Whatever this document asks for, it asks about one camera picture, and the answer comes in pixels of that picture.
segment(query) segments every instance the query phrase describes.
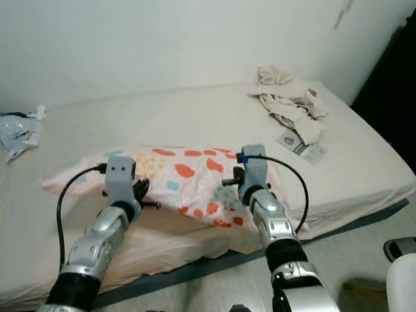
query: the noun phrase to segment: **bed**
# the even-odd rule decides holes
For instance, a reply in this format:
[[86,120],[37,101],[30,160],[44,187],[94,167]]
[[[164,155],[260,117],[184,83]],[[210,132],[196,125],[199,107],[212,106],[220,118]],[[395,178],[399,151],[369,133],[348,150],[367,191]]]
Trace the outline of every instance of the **bed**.
[[[25,152],[9,166],[4,164],[5,152],[0,154],[2,311],[34,309],[46,299],[57,277],[57,195],[42,191],[39,179],[97,151],[139,143],[232,148],[262,143],[270,156],[296,168],[309,187],[307,231],[300,234],[304,241],[399,210],[415,190],[413,172],[322,83],[312,85],[331,109],[322,121],[326,132],[321,144],[328,151],[316,165],[276,142],[285,128],[247,96],[249,84],[118,97],[50,111],[39,148]],[[279,170],[290,213],[298,214],[304,206],[302,188],[290,172]],[[105,204],[105,198],[65,199],[67,253]],[[259,257],[260,247],[253,234],[210,227],[166,209],[145,210],[113,259],[97,306]]]

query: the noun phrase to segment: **silver metal arm segment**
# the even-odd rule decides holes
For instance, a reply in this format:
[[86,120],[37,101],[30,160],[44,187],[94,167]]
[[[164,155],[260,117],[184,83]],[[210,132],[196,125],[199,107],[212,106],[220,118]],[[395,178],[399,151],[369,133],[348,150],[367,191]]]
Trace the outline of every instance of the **silver metal arm segment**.
[[105,172],[109,206],[97,215],[84,236],[75,242],[46,304],[37,311],[91,310],[111,259],[123,242],[124,232],[129,223],[140,216],[141,206],[132,185],[135,164],[127,157],[109,159]]
[[[266,155],[263,145],[245,146],[245,155]],[[245,159],[244,169],[234,167],[234,178],[223,185],[239,185],[239,200],[249,206],[272,273],[273,311],[339,312],[315,267],[307,260],[289,223],[283,205],[268,190],[267,161]]]

